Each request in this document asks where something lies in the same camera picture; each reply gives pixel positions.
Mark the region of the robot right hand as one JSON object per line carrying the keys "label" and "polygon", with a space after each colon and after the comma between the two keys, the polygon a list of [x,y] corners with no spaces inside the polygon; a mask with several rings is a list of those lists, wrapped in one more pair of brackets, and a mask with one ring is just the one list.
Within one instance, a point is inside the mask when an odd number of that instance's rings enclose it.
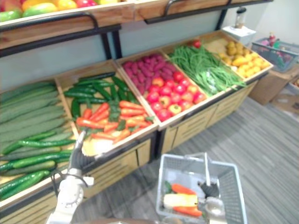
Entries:
{"label": "robot right hand", "polygon": [[198,186],[202,189],[202,191],[205,194],[205,198],[208,197],[220,197],[219,187],[216,183],[210,183],[209,186],[207,186],[206,182],[198,182]]}

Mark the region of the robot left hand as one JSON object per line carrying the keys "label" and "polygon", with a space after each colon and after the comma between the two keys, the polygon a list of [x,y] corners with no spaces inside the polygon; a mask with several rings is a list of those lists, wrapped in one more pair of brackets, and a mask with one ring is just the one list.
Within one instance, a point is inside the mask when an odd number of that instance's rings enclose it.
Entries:
{"label": "robot left hand", "polygon": [[89,128],[84,129],[75,141],[74,148],[69,158],[68,169],[79,169],[84,173],[87,173],[96,165],[102,163],[105,160],[103,155],[88,156],[83,153],[83,144],[89,132]]}

